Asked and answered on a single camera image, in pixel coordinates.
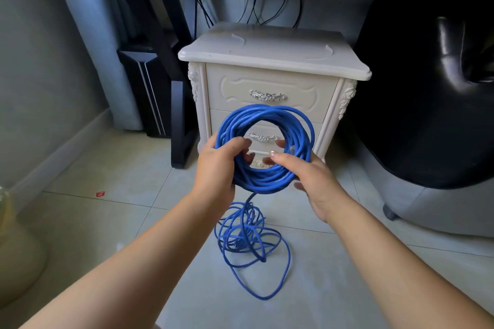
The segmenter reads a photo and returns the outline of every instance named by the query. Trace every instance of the silver ornate handle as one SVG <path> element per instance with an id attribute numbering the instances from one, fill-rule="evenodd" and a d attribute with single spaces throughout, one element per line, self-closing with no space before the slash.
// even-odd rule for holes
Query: silver ornate handle
<path id="1" fill-rule="evenodd" d="M 259 135 L 259 134 L 252 133 L 252 132 L 249 132 L 249 137 L 255 139 L 258 142 L 264 142 L 264 143 L 274 142 L 275 140 L 281 139 L 280 137 L 278 137 L 276 135 L 264 136 L 264 135 Z"/>
<path id="2" fill-rule="evenodd" d="M 278 93 L 278 94 L 268 94 L 268 93 L 262 93 L 257 90 L 250 90 L 249 91 L 250 96 L 253 96 L 259 100 L 263 101 L 281 101 L 281 100 L 287 100 L 288 97 L 285 94 Z"/>

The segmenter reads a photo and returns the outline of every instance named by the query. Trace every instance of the coiled blue cable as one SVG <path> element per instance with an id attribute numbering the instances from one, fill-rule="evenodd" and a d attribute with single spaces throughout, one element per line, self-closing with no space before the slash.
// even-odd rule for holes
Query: coiled blue cable
<path id="1" fill-rule="evenodd" d="M 307 123 L 311 134 L 310 139 L 300 121 L 290 112 L 298 114 Z M 252 104 L 233 111 L 219 128 L 215 148 L 221 147 L 232 138 L 244 136 L 247 130 L 259 121 L 268 121 L 280 128 L 286 141 L 285 152 L 289 152 L 292 148 L 292 151 L 294 149 L 294 156 L 310 161 L 315 139 L 312 123 L 298 109 L 280 105 Z M 265 227 L 265 217 L 259 208 L 252 204 L 251 200 L 256 194 L 272 194 L 286 188 L 292 182 L 294 174 L 277 164 L 267 169 L 252 168 L 246 164 L 241 154 L 236 156 L 234 161 L 233 183 L 252 192 L 252 194 L 245 203 L 232 202 L 229 210 L 234 210 L 234 212 L 219 220 L 219 227 L 215 227 L 214 235 L 218 239 L 218 246 L 225 262 L 230 266 L 240 285 L 256 298 L 268 300 L 275 296 L 283 286 L 290 267 L 290 247 L 280 232 Z M 263 241 L 263 237 L 266 236 L 277 237 L 278 241 L 276 243 Z M 273 252 L 281 242 L 285 244 L 288 251 L 287 267 L 281 281 L 271 294 L 258 295 L 240 280 L 235 268 L 245 268 L 258 261 L 266 262 L 268 254 Z M 232 264 L 226 256 L 226 251 L 233 253 L 251 252 L 255 259 L 246 264 Z"/>

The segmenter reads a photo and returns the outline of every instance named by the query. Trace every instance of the drawer front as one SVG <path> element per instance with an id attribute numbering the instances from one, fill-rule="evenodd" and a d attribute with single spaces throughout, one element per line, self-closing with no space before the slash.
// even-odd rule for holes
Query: drawer front
<path id="1" fill-rule="evenodd" d="M 221 123 L 223 122 L 224 119 L 226 119 L 226 117 L 230 113 L 231 112 L 218 111 L 215 109 L 210 110 L 211 130 L 212 130 L 213 134 L 219 130 Z M 307 124 L 304 121 L 302 121 L 302 125 L 304 126 L 304 129 L 310 138 L 309 128 L 307 127 Z M 322 125 L 323 124 L 312 123 L 312 126 L 314 127 L 314 133 L 315 133 L 316 139 L 317 139 L 317 136 L 319 135 L 319 132 L 321 131 Z M 259 136 L 264 136 L 264 137 L 278 136 L 281 139 L 283 139 L 283 134 L 281 134 L 281 130 L 278 129 L 277 126 L 269 123 L 268 121 L 260 121 L 247 131 L 247 134 L 245 135 L 245 137 L 252 139 L 252 145 L 250 146 L 250 149 L 255 150 L 255 151 L 263 151 L 263 152 L 283 151 L 283 149 L 278 147 L 274 141 L 260 142 L 260 141 L 255 140 L 254 137 L 249 136 L 249 133 L 254 133 L 254 134 L 257 134 Z"/>
<path id="2" fill-rule="evenodd" d="M 244 66 L 206 64 L 209 107 L 221 111 L 234 111 L 247 104 L 265 103 L 288 105 L 302 111 L 312 122 L 322 123 L 338 78 L 250 68 Z M 258 94 L 283 94 L 283 100 L 262 101 Z"/>

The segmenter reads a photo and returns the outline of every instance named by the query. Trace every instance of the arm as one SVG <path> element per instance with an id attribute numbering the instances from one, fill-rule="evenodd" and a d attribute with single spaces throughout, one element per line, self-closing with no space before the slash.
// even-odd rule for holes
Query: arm
<path id="1" fill-rule="evenodd" d="M 165 302 L 233 200 L 233 158 L 242 137 L 201 151 L 192 191 L 156 225 L 71 285 L 22 329 L 151 328 Z"/>
<path id="2" fill-rule="evenodd" d="M 277 142 L 281 147 L 284 141 Z M 417 257 L 340 186 L 312 153 L 271 153 L 299 178 L 316 215 L 337 233 L 393 328 L 494 328 L 494 318 Z M 269 158 L 265 163 L 272 164 Z"/>

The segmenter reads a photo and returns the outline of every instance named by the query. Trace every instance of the tile floor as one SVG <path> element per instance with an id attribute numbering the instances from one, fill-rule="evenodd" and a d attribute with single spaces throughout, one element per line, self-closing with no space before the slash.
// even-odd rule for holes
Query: tile floor
<path id="1" fill-rule="evenodd" d="M 20 326 L 85 272 L 130 243 L 191 188 L 197 154 L 187 169 L 170 165 L 170 141 L 109 131 L 20 214 L 48 248 L 38 282 L 0 310 L 0 328 Z M 494 313 L 494 240 L 452 236 L 390 222 L 366 173 L 336 137 L 326 160 L 350 195 L 370 210 L 435 270 Z M 96 197 L 97 192 L 105 192 Z M 246 199 L 238 189 L 236 198 Z M 255 199 L 267 222 L 290 244 L 292 265 L 270 301 L 247 294 L 231 275 L 210 236 L 164 307 L 163 328 L 386 328 L 380 310 L 337 236 L 293 188 Z M 266 264 L 243 271 L 250 286 L 273 290 L 286 263 L 279 248 Z"/>

